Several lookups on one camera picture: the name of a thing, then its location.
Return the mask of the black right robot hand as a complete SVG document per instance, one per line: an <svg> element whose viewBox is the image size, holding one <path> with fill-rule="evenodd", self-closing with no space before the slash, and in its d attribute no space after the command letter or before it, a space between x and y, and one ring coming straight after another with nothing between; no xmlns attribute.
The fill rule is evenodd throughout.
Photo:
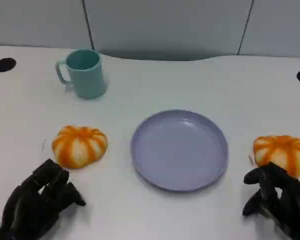
<svg viewBox="0 0 300 240"><path fill-rule="evenodd" d="M244 205L242 215L271 218L287 237L300 240L300 181L270 162L250 170L243 182L259 184L259 189Z"/></svg>

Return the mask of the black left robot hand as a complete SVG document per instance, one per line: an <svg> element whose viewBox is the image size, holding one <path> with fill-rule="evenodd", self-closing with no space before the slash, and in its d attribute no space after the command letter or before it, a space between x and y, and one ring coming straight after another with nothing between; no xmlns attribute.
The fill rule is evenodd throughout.
<svg viewBox="0 0 300 240"><path fill-rule="evenodd" d="M14 189L0 227L14 240L38 240L72 204L84 207L86 202L69 181L69 172L47 159Z"/></svg>

